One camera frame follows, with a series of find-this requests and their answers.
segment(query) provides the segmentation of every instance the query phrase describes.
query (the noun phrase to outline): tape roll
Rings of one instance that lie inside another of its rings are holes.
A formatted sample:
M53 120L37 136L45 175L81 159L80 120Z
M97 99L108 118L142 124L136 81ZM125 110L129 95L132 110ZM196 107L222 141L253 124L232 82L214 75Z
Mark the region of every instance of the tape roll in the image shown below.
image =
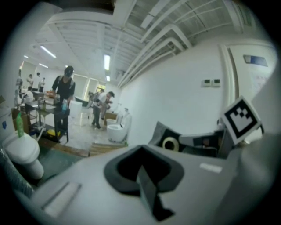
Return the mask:
M164 149L169 149L175 152L178 152L180 150L180 144L179 142L173 138L173 137L167 137L164 139L162 143L162 147Z

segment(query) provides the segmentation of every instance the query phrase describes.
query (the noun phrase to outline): ceramic toilet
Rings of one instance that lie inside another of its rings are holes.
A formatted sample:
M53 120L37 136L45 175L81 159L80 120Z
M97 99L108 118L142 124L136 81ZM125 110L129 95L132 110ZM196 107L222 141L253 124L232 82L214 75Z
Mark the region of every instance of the ceramic toilet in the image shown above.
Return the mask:
M122 114L119 113L115 120L113 120L113 119L106 119L106 124L107 124L107 126L110 126L110 125L113 125L113 124L120 124L121 123L121 119L122 119Z
M130 128L132 116L127 113L121 120L120 124L107 126L108 139L113 142L122 142Z
M40 152L38 142L26 133L18 137L10 108L0 109L0 126L1 146L10 160L21 165L30 178L41 179L44 169L37 159Z

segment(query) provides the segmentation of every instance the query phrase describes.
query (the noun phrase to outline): wall switch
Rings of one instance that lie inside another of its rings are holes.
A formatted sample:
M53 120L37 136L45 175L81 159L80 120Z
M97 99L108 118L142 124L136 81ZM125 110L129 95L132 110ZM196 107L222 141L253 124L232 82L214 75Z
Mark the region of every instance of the wall switch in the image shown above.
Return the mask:
M220 79L212 80L212 87L220 87Z
M210 87L211 86L211 80L210 79L203 80L201 86L202 87Z

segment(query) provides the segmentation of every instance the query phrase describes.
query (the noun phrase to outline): black shirt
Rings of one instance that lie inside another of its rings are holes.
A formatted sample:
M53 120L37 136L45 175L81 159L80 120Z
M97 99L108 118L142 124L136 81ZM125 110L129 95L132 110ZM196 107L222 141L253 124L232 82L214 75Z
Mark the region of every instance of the black shirt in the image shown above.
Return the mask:
M56 78L56 80L54 81L52 89L56 90L58 88L57 94L60 95L60 103L62 103L62 101L64 99L68 99L71 95L74 95L75 82L70 87L71 81L72 81L71 78L69 79L69 81L67 83L63 82L63 78L59 81L59 78L60 78L60 76L58 76Z

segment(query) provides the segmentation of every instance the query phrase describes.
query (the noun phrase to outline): window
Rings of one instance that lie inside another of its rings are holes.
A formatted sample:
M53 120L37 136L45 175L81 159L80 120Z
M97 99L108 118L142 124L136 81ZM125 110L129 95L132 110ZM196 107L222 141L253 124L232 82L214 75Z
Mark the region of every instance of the window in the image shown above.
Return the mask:
M105 90L105 85L99 84L99 85L97 86L96 92L100 92L101 89L104 89L104 90Z

